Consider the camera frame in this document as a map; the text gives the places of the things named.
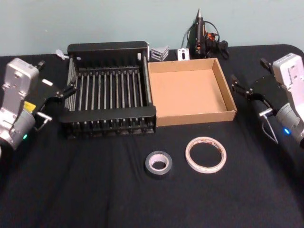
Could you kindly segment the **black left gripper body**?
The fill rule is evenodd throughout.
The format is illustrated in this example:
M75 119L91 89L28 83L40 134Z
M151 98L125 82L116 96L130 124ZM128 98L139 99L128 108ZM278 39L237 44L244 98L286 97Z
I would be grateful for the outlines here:
M30 114L41 112L48 104L63 102L63 90L60 90L54 83L43 78L41 73L29 94L26 96L23 110Z

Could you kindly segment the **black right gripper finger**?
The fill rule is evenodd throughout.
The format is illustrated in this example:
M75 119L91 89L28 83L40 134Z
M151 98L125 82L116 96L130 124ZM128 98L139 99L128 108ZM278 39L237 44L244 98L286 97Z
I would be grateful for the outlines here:
M260 65L266 69L269 73L273 73L272 64L267 61L265 58L260 59Z
M253 93L248 88L242 86L239 79L234 74L231 75L231 88L232 88L233 92L235 92L243 97L249 97Z

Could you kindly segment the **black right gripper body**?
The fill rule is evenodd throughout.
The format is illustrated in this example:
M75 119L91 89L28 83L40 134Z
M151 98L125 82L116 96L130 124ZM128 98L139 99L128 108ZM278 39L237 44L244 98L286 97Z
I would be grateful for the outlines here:
M261 101L267 108L271 108L273 114L288 103L285 90L276 81L274 75L267 75L256 80L247 94L247 100Z

